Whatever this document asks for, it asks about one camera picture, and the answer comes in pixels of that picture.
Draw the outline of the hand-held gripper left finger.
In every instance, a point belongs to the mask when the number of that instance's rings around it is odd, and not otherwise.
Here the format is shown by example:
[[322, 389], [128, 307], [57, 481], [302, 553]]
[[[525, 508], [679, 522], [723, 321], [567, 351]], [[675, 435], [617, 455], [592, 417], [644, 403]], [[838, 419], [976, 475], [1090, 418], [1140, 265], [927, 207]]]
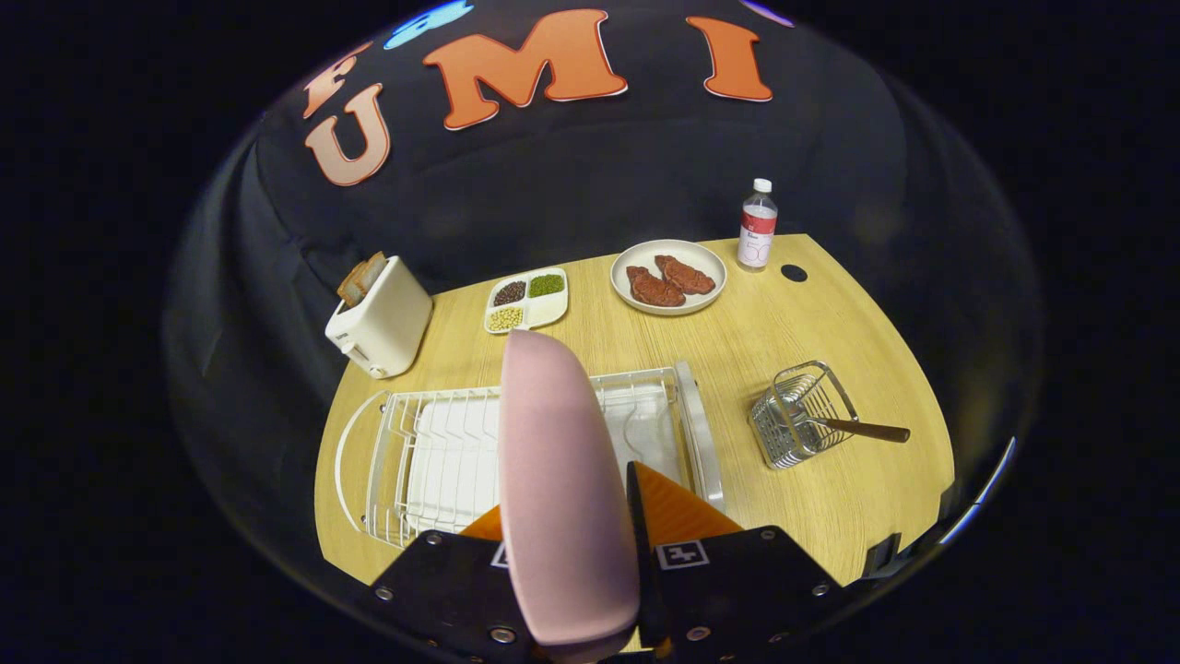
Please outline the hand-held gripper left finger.
[[545, 660], [514, 597], [498, 507], [459, 533], [418, 534], [372, 583], [368, 609], [439, 660]]

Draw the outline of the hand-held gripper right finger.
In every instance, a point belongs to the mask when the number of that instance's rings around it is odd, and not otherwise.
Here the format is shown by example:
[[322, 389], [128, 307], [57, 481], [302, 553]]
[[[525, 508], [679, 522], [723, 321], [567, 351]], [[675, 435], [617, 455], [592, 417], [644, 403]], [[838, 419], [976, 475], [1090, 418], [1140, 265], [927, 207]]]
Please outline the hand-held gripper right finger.
[[628, 464], [627, 497], [657, 658], [771, 658], [843, 613], [843, 585], [784, 530], [745, 530], [645, 464]]

